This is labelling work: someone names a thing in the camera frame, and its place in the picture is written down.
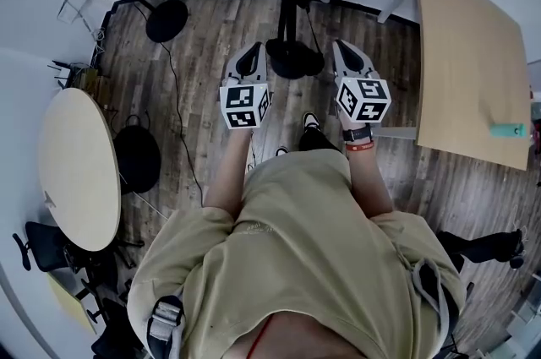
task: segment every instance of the round tabletop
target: round tabletop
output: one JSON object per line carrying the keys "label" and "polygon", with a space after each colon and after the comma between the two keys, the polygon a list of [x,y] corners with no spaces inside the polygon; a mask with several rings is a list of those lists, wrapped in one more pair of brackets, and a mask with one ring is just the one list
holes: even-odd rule
{"label": "round tabletop", "polygon": [[38,159],[46,206],[68,239],[88,251],[111,243],[120,220],[117,157],[100,107],[84,91],[54,97]]}

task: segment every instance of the wooden floor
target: wooden floor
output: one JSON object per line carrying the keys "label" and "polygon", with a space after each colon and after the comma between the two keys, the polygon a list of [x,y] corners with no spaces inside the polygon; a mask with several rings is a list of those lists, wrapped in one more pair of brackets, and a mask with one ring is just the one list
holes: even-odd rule
{"label": "wooden floor", "polygon": [[[227,129],[218,104],[218,88],[227,59],[241,46],[275,37],[279,0],[184,0],[190,16],[182,33],[167,43],[172,65],[180,77],[182,132],[205,187],[216,169]],[[414,126],[420,83],[418,27],[395,21],[377,24],[375,16],[325,4],[312,8],[314,29],[326,64],[315,78],[289,81],[277,78],[269,65],[273,105],[265,125],[254,133],[259,163],[273,156],[280,145],[295,149],[302,132],[303,112],[315,112],[330,140],[339,144],[339,123],[334,115],[335,94],[331,43],[341,38],[358,46],[387,79],[393,104],[386,126]],[[298,13],[298,39],[314,47],[305,14]],[[145,20],[133,4],[121,5],[107,27],[106,52],[101,57],[105,75],[112,78],[112,107],[119,113],[117,131],[130,114],[145,122],[161,148],[161,177],[145,198],[165,216],[199,205],[199,191],[181,145],[174,111],[174,78],[167,52],[145,35]],[[400,210],[418,213],[435,230],[445,229],[472,238],[496,231],[526,227],[526,264],[512,271],[496,262],[467,264],[462,275],[475,289],[456,329],[464,351],[489,349],[505,338],[510,310],[521,290],[531,282],[541,251],[539,222],[541,190],[536,188],[538,168],[530,156],[528,171],[517,171],[459,155],[422,149],[412,141],[379,139],[377,156],[385,182]],[[146,247],[132,253],[140,261],[165,220],[136,196],[123,197],[120,235],[143,239]],[[123,270],[122,280],[134,272]]]}

